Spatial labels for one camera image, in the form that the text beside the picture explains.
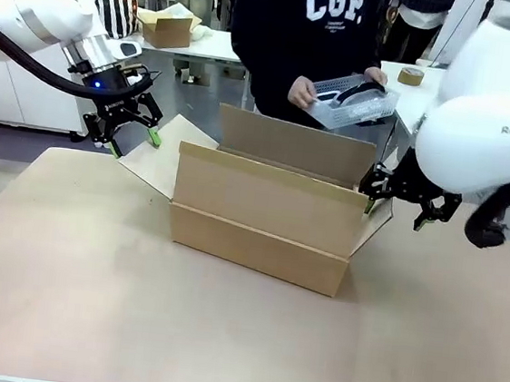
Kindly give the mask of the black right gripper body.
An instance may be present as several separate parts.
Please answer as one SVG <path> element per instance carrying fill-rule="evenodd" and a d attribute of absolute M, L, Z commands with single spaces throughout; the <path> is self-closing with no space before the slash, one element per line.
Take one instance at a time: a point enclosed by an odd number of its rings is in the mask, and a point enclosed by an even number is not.
<path fill-rule="evenodd" d="M 422 172 L 415 151 L 410 147 L 393 170 L 390 192 L 402 201 L 421 204 L 439 198 L 443 190 Z"/>

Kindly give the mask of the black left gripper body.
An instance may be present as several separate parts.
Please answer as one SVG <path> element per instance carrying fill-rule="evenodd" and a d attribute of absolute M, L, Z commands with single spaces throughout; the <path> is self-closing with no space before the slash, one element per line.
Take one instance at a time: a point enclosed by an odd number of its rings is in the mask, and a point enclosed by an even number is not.
<path fill-rule="evenodd" d="M 129 122 L 135 110 L 134 98 L 139 93 L 140 76 L 137 69 L 120 65 L 84 75 L 82 84 L 95 93 L 90 97 L 95 107 L 93 113 L 105 120 L 113 120 L 118 127 Z"/>

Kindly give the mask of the person's left hand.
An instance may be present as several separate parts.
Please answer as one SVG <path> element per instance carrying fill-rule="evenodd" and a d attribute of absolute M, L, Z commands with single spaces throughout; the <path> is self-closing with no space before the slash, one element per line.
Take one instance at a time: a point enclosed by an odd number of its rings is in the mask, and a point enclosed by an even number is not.
<path fill-rule="evenodd" d="M 386 73 L 382 71 L 381 68 L 370 66 L 368 69 L 364 71 L 366 76 L 370 77 L 371 80 L 373 80 L 375 83 L 382 84 L 382 86 L 385 86 L 387 84 L 388 78 Z"/>

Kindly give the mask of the person's right hand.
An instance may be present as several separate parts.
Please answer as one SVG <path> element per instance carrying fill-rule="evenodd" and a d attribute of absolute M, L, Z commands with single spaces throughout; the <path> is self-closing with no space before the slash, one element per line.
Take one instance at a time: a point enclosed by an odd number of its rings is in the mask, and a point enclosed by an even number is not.
<path fill-rule="evenodd" d="M 317 100 L 315 84 L 305 76 L 299 76 L 288 92 L 290 103 L 302 110 L 307 110 Z"/>

